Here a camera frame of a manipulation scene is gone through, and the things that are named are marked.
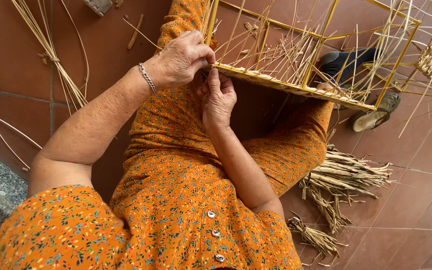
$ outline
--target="woman's right hand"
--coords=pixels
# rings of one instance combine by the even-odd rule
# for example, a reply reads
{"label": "woman's right hand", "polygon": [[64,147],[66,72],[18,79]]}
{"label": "woman's right hand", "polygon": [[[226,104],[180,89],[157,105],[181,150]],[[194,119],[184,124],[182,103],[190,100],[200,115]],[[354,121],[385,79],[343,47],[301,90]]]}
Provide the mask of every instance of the woman's right hand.
{"label": "woman's right hand", "polygon": [[201,44],[202,40],[199,31],[186,31],[143,63],[157,90],[188,84],[199,69],[216,61],[215,53],[209,46]]}
{"label": "woman's right hand", "polygon": [[198,88],[197,95],[202,97],[209,92],[202,113],[202,124],[208,133],[230,127],[231,112],[236,104],[233,82],[226,75],[213,68],[206,81]]}

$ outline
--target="silver bracelet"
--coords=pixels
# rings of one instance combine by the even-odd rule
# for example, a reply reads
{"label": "silver bracelet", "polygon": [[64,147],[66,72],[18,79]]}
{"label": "silver bracelet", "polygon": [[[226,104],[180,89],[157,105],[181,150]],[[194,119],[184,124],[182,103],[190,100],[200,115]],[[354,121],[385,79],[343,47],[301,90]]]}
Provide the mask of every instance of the silver bracelet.
{"label": "silver bracelet", "polygon": [[139,70],[141,70],[142,76],[146,79],[151,89],[153,89],[153,92],[156,93],[156,87],[153,84],[153,81],[151,81],[151,79],[149,78],[148,73],[146,73],[143,63],[139,63]]}

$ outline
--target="black sock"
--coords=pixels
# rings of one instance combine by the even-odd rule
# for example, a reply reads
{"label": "black sock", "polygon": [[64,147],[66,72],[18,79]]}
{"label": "black sock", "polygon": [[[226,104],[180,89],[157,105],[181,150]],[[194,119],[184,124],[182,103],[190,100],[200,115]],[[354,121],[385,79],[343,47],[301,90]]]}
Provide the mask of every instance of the black sock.
{"label": "black sock", "polygon": [[[357,51],[357,59],[356,59],[356,66],[359,66],[365,62],[372,62],[375,59],[375,54],[377,53],[376,48],[369,48],[366,52],[364,52],[366,49],[360,49]],[[349,52],[339,52],[339,51],[332,51],[324,54],[321,57],[321,67],[319,70],[325,75],[330,77],[334,77],[331,81],[334,83],[336,81],[337,76],[336,74],[339,73],[339,71],[343,68],[343,64],[346,61],[346,65],[351,63],[356,58],[356,52],[351,52],[349,55]],[[342,74],[341,78],[339,79],[338,84],[343,83],[346,80],[346,77],[350,73],[351,70],[354,68],[354,63],[347,66]]]}

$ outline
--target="orange floral dress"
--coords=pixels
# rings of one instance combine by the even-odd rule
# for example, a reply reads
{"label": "orange floral dress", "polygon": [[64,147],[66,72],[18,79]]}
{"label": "orange floral dress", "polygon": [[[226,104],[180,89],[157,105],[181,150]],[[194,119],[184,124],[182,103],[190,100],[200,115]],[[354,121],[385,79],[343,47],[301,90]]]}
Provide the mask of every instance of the orange floral dress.
{"label": "orange floral dress", "polygon": [[[174,0],[158,45],[199,29],[206,7]],[[73,185],[18,206],[0,229],[0,270],[302,269],[285,221],[237,198],[203,128],[201,81],[138,109],[110,205]],[[323,161],[331,109],[309,99],[266,138],[242,142],[279,196]]]}

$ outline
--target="silver button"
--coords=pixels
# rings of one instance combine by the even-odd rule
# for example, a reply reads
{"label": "silver button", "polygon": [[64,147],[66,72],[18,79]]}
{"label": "silver button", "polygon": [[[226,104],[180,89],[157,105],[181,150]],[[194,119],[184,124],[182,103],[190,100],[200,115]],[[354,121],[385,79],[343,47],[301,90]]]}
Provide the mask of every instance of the silver button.
{"label": "silver button", "polygon": [[214,258],[215,258],[216,261],[218,261],[218,262],[224,262],[224,261],[226,260],[226,259],[224,258],[224,256],[223,256],[223,255],[220,255],[220,254],[214,256]]}
{"label": "silver button", "polygon": [[209,210],[209,211],[208,211],[208,217],[209,217],[210,219],[215,218],[215,216],[216,216],[216,213],[215,213],[213,210]]}
{"label": "silver button", "polygon": [[221,232],[219,230],[213,230],[211,232],[211,235],[214,237],[219,237],[221,235]]}

